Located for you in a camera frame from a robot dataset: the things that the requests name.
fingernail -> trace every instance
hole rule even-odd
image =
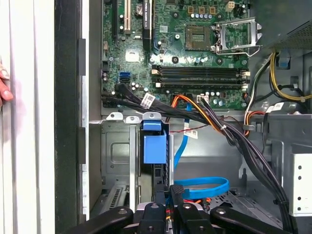
[[[2,73],[2,75],[4,76],[4,78],[7,78],[7,79],[10,78],[8,72],[7,72],[5,69],[3,69],[3,70],[1,71],[1,73]]]
[[[4,99],[6,99],[6,100],[11,100],[11,99],[13,99],[13,94],[10,92],[10,91],[8,91],[8,90],[5,90],[4,92],[3,92],[3,95],[4,95]]]

blue sata port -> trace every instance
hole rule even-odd
[[[130,72],[119,72],[119,81],[121,83],[129,83],[130,77],[131,77]]]
[[[130,72],[119,72],[119,77],[130,77],[131,73]]]

cpu socket lever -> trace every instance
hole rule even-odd
[[[243,24],[248,25],[247,38],[250,43],[229,46],[226,43],[228,27],[237,27]],[[261,45],[257,45],[257,42],[262,37],[262,33],[258,32],[260,29],[262,29],[262,26],[255,21],[255,17],[218,22],[214,26],[212,26],[212,30],[215,31],[217,36],[217,43],[211,46],[211,50],[215,51],[215,53],[218,55],[246,54],[247,56],[251,57],[259,52],[261,47]]]

cable bundle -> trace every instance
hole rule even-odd
[[[292,232],[293,234],[298,233],[295,218],[288,214],[289,201],[286,193],[279,184],[274,172],[272,171],[268,162],[265,160],[264,156],[255,147],[255,145],[244,136],[244,133],[240,132],[231,124],[219,120],[218,116],[203,98],[201,99],[201,103],[206,111],[204,111],[203,108],[195,103],[192,99],[183,95],[177,95],[173,101],[172,106],[169,106],[158,100],[154,100],[150,109],[145,109],[140,105],[141,99],[135,96],[124,84],[118,84],[117,89],[118,92],[126,98],[126,100],[119,99],[109,93],[103,93],[102,99],[104,101],[110,101],[119,105],[127,106],[142,113],[155,111],[161,113],[163,117],[192,119],[194,121],[211,125],[216,131],[223,134],[226,137],[228,143],[230,145],[236,146],[237,149],[241,152],[250,170],[257,177],[257,179],[274,195],[275,203],[278,204],[280,208],[283,229],[288,232]],[[176,103],[179,99],[183,99],[190,103],[197,110],[197,112],[175,109],[174,107],[176,106]]]

blue drive bracket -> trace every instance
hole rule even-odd
[[[161,132],[160,135],[144,135],[143,163],[166,164],[167,159],[167,133],[162,129],[161,121],[144,121],[143,131]]]

